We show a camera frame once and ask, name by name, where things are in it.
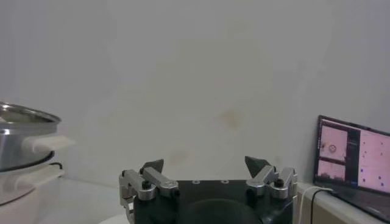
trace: stainless steel pot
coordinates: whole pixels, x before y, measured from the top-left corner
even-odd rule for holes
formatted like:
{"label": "stainless steel pot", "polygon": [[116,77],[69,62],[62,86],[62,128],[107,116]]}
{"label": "stainless steel pot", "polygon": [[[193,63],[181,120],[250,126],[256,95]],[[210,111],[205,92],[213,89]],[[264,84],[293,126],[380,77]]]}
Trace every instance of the stainless steel pot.
{"label": "stainless steel pot", "polygon": [[0,102],[0,172],[43,163],[52,151],[31,151],[22,147],[31,136],[55,133],[61,119],[52,114],[19,105]]}

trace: monitor display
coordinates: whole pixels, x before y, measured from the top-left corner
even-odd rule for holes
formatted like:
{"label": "monitor display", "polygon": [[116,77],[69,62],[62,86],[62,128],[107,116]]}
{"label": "monitor display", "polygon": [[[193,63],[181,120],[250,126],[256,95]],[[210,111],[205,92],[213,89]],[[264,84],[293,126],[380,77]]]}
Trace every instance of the monitor display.
{"label": "monitor display", "polygon": [[314,180],[390,193],[390,135],[320,116]]}

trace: black screw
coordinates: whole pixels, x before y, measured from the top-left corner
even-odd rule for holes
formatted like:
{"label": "black screw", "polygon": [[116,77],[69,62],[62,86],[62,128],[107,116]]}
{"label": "black screw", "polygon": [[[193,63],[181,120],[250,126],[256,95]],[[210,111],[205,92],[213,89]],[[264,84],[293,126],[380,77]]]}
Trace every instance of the black screw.
{"label": "black screw", "polygon": [[274,182],[275,187],[283,187],[285,185],[285,182],[282,179],[277,179]]}
{"label": "black screw", "polygon": [[151,187],[152,187],[152,184],[148,180],[145,180],[145,181],[142,182],[142,189],[147,190],[147,189],[149,189]]}

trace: silver metal bracket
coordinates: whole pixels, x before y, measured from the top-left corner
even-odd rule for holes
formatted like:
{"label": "silver metal bracket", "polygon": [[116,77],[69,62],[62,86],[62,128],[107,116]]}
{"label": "silver metal bracket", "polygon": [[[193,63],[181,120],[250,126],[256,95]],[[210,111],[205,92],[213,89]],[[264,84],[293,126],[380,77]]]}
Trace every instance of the silver metal bracket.
{"label": "silver metal bracket", "polygon": [[271,195],[277,199],[287,199],[297,195],[298,176],[293,168],[284,168],[279,181],[270,184]]}
{"label": "silver metal bracket", "polygon": [[267,184],[274,182],[278,178],[278,172],[275,167],[266,165],[259,173],[250,180],[246,181],[247,187],[254,191],[256,196],[264,195],[264,189]]}
{"label": "silver metal bracket", "polygon": [[168,198],[179,196],[179,183],[163,176],[160,172],[152,167],[143,170],[143,177],[157,186],[160,195]]}
{"label": "silver metal bracket", "polygon": [[156,186],[146,182],[134,170],[124,170],[119,176],[119,197],[120,204],[126,210],[126,216],[129,221],[133,219],[132,210],[129,204],[133,202],[134,197],[142,201],[148,201],[156,196]]}

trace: black cable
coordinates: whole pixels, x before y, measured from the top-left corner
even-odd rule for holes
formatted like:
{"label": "black cable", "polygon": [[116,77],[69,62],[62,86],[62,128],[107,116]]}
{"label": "black cable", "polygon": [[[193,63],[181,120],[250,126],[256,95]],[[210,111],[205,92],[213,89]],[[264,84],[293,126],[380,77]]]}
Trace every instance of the black cable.
{"label": "black cable", "polygon": [[62,166],[62,163],[49,163],[49,165],[57,165],[60,167],[60,170],[63,170],[63,166]]}
{"label": "black cable", "polygon": [[316,191],[316,192],[313,194],[312,198],[311,198],[311,214],[310,214],[310,224],[313,224],[313,213],[314,213],[314,210],[313,210],[313,208],[314,208],[314,199],[316,198],[316,194],[317,194],[317,193],[320,193],[321,191],[326,191],[326,190],[318,190],[318,191]]}

